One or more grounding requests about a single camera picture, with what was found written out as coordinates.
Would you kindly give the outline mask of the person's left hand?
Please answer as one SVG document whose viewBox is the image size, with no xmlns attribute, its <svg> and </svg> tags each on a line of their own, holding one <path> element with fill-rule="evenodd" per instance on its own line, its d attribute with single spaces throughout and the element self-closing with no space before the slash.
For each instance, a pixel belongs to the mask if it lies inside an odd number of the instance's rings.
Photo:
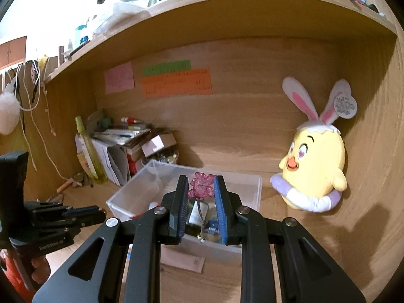
<svg viewBox="0 0 404 303">
<path fill-rule="evenodd" d="M 32 279 L 38 284 L 44 284 L 51 274 L 51 268 L 45 256 L 32 259 L 34 272 Z"/>
</svg>

